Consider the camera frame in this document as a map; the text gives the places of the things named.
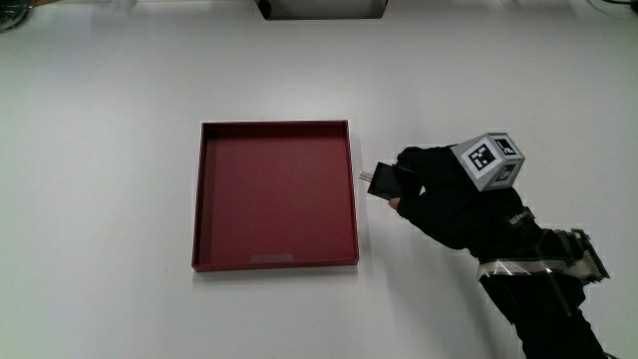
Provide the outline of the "person's right hand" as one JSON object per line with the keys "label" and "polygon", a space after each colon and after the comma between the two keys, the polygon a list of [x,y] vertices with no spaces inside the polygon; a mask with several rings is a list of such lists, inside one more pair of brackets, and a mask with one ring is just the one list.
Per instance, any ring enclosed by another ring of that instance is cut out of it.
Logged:
{"label": "person's right hand", "polygon": [[415,172],[425,191],[393,202],[398,214],[452,249],[481,260],[536,247],[544,230],[512,187],[524,156],[506,134],[485,134],[445,147],[408,147],[397,165]]}

